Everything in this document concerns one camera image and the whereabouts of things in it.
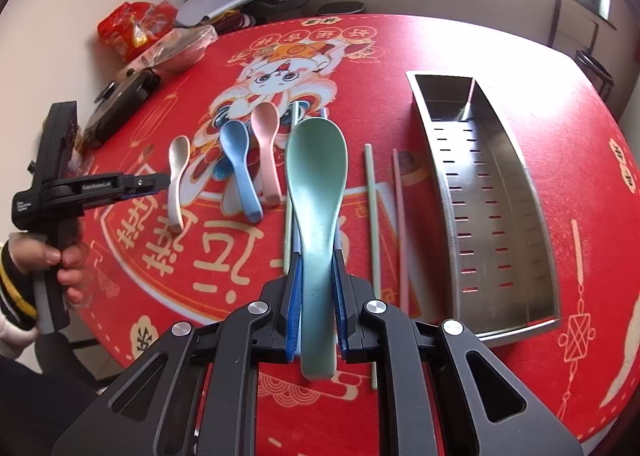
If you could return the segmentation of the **left forearm striped sleeve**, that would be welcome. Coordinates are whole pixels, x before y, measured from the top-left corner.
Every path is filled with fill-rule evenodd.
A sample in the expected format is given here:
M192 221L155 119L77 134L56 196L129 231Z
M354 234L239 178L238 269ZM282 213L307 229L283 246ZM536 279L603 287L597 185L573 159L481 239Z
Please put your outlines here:
M1 250L1 356L16 360L38 337L38 314L32 278L18 271L9 253Z

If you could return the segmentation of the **person's left hand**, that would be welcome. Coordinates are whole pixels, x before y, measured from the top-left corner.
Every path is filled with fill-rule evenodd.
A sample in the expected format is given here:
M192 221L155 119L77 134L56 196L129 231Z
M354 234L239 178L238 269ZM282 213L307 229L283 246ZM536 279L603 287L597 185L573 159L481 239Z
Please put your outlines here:
M93 275L86 265L89 247L84 243L84 224L76 227L75 239L70 247L58 250L27 233L12 233L8 240L9 255L22 274L43 272L58 268L58 283L64 288L66 300L79 305L84 299L82 291Z

